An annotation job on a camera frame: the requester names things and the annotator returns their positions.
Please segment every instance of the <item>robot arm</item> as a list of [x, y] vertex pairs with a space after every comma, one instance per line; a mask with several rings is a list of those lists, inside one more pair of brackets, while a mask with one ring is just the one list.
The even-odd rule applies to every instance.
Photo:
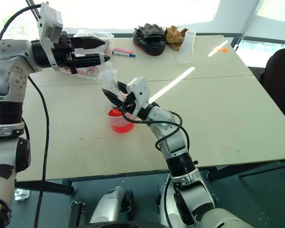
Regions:
[[123, 113], [139, 117], [150, 127], [158, 140], [160, 150], [167, 162], [175, 187], [174, 199], [182, 221], [197, 228], [251, 228], [251, 226], [215, 204], [198, 168], [193, 162], [180, 130], [174, 125], [171, 112], [156, 103], [148, 103], [150, 90], [145, 77], [135, 78], [128, 85], [118, 82], [119, 88], [128, 96], [120, 101], [117, 96], [103, 89], [108, 99]]
[[17, 172], [30, 164], [29, 140], [21, 120], [30, 73], [42, 68], [76, 68], [101, 64], [99, 54], [76, 57], [75, 48], [95, 48], [104, 42], [94, 37], [71, 38], [62, 32], [60, 13], [43, 3], [39, 18], [40, 41], [0, 40], [0, 228], [10, 222], [10, 205]]

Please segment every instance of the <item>floor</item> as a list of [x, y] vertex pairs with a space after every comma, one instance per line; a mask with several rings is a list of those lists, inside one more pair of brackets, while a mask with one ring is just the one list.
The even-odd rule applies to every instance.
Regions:
[[[279, 162], [264, 168], [279, 166]], [[133, 190], [135, 220], [158, 222], [156, 190], [166, 181], [167, 174], [123, 177], [105, 180], [74, 182], [78, 188], [75, 196], [45, 193], [42, 201], [39, 227], [67, 228], [72, 200], [86, 203], [82, 224], [88, 223], [104, 193], [122, 186]], [[216, 182], [206, 182], [218, 198], [218, 206], [225, 208], [255, 228], [285, 228], [285, 168], [240, 179], [232, 176]], [[33, 227], [38, 192], [31, 191], [25, 201], [14, 201], [9, 228]]]

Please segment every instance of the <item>red liquid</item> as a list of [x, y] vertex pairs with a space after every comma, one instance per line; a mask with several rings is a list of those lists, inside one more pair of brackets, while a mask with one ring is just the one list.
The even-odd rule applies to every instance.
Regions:
[[[111, 109], [109, 111], [109, 116], [114, 116], [114, 117], [117, 117], [117, 116], [122, 116], [122, 113], [116, 109]], [[124, 132], [128, 132], [129, 130], [131, 130], [133, 127], [134, 127], [134, 123], [130, 123], [123, 126], [123, 127], [116, 127], [116, 126], [113, 126], [111, 125], [112, 129], [118, 133], [124, 133]]]

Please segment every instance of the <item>black chair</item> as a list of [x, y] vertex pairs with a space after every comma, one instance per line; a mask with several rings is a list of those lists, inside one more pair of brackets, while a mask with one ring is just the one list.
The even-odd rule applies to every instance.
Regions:
[[[261, 74], [260, 83], [285, 115], [285, 49], [275, 52], [268, 60], [265, 71]], [[250, 172], [238, 177], [251, 176], [263, 172], [285, 168], [285, 165], [258, 172]]]

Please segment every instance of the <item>table leg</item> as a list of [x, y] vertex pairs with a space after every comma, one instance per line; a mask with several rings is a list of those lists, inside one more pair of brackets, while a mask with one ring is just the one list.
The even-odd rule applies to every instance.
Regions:
[[253, 163], [253, 164], [243, 164], [243, 165], [229, 165], [222, 169], [210, 169], [209, 173], [206, 175], [206, 179], [208, 181], [217, 181], [226, 177], [230, 177], [242, 172], [249, 171], [256, 167], [268, 164], [268, 162], [264, 163]]
[[[40, 190], [41, 181], [21, 181], [15, 183], [15, 188], [29, 189], [29, 190]], [[65, 195], [75, 195], [77, 193], [76, 187], [72, 186], [70, 180], [62, 181], [62, 184], [56, 184], [49, 181], [45, 181], [44, 191], [63, 193]]]

